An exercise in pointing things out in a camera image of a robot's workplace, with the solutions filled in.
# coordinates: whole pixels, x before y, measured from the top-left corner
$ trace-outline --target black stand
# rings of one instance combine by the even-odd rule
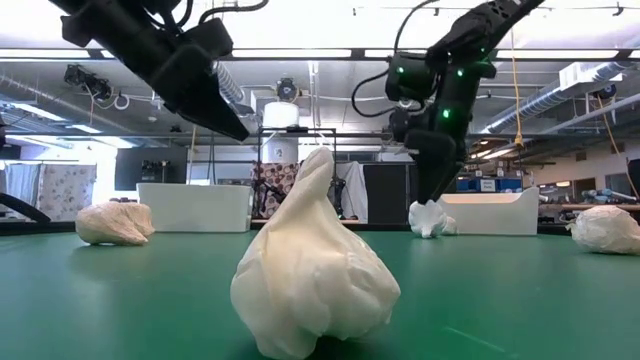
[[[0,193],[0,204],[14,210],[37,223],[51,222],[51,218],[42,211],[9,194]]]

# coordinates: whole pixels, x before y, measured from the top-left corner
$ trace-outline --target curtain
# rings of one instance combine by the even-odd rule
[[[357,162],[338,164],[338,178],[346,182],[342,191],[342,210],[345,217],[357,216],[360,223],[368,223],[369,199],[364,181],[363,165]]]
[[[36,207],[52,221],[74,221],[91,205],[95,165],[42,165]]]
[[[41,165],[12,164],[5,169],[6,193],[35,206]]]
[[[0,193],[7,193],[7,174],[4,169],[0,170]],[[7,212],[7,207],[0,205],[0,213]]]
[[[252,171],[253,180],[257,180],[257,170],[258,164],[254,163]],[[296,180],[296,175],[298,174],[298,170],[300,169],[299,164],[262,164],[260,166],[260,178],[264,179],[268,184],[277,187],[278,189],[284,191],[286,194],[291,191],[293,187],[293,183]],[[257,198],[255,199],[258,202],[259,206],[262,207],[262,199],[264,197],[265,188],[261,187],[260,192],[257,194]],[[267,200],[265,203],[265,209],[262,211],[260,209],[260,215],[263,218],[268,219],[273,214],[275,214],[276,210],[278,210],[280,204],[273,197],[271,192],[267,196]]]

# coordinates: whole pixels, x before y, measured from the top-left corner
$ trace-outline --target white cylinder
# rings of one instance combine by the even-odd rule
[[[297,105],[286,102],[272,102],[264,107],[262,126],[279,127],[294,126],[300,123],[300,109]]]
[[[286,102],[272,102],[264,107],[262,126],[265,128],[286,128],[299,125],[300,109],[297,105]],[[297,163],[298,139],[279,138],[278,135],[271,138],[262,147],[262,161],[264,163]]]
[[[265,164],[291,164],[298,162],[298,139],[272,138],[262,147]]]

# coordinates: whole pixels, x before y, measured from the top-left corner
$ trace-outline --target yellow cable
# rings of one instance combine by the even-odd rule
[[[196,131],[198,128],[196,125],[193,125],[193,134],[191,135],[191,149],[190,149],[190,159],[189,159],[189,175],[187,176],[187,185],[191,184],[191,171],[193,170],[193,154],[196,147]]]
[[[602,105],[602,99],[600,99],[599,96],[596,96],[598,98],[598,103],[600,104],[600,109],[602,109],[604,106]],[[611,139],[611,144],[613,145],[613,149],[616,151],[616,154],[618,155],[618,157],[622,157],[622,155],[620,155],[620,151],[618,150],[618,144],[616,144],[616,140],[613,138],[613,133],[611,132],[611,127],[609,126],[609,119],[607,119],[607,113],[602,114],[602,116],[604,117],[604,125],[607,127],[607,132],[609,133],[609,139]],[[627,174],[627,179],[629,180],[629,185],[631,185],[631,189],[633,190],[634,195],[636,196],[636,199],[640,200],[640,196],[638,196],[638,190],[636,189],[636,186],[633,185],[633,181],[631,181],[631,175],[629,175],[629,160],[626,159],[626,163],[627,163],[627,167],[625,168],[624,172]]]
[[[513,85],[516,91],[516,122],[518,124],[518,131],[516,132],[515,144],[518,147],[524,147],[524,142],[522,140],[522,122],[520,120],[520,90],[518,89],[518,68],[516,66],[516,55],[515,55],[515,35],[513,33],[513,29],[511,29],[511,64],[512,64],[512,73],[513,73]]]

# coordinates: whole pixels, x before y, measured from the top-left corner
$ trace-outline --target desk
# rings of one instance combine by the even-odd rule
[[[322,340],[311,359],[627,360],[640,353],[640,259],[569,237],[359,233],[402,289],[391,323]],[[258,360],[229,300],[255,232],[156,234],[145,247],[75,234],[0,238],[0,358]]]

